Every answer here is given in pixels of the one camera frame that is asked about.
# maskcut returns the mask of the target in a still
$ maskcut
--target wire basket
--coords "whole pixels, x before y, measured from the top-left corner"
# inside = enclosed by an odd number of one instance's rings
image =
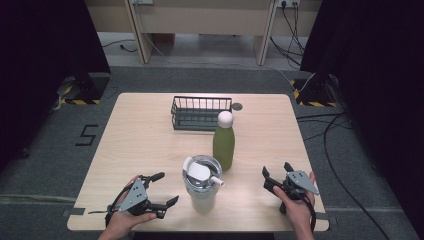
[[[231,98],[175,96],[172,103],[174,130],[215,131],[218,114],[231,112]]]

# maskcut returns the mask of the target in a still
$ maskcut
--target white bottle cap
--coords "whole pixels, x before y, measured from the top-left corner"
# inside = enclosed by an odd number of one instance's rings
[[[222,111],[218,115],[218,126],[222,128],[230,128],[233,126],[234,117],[229,111]]]

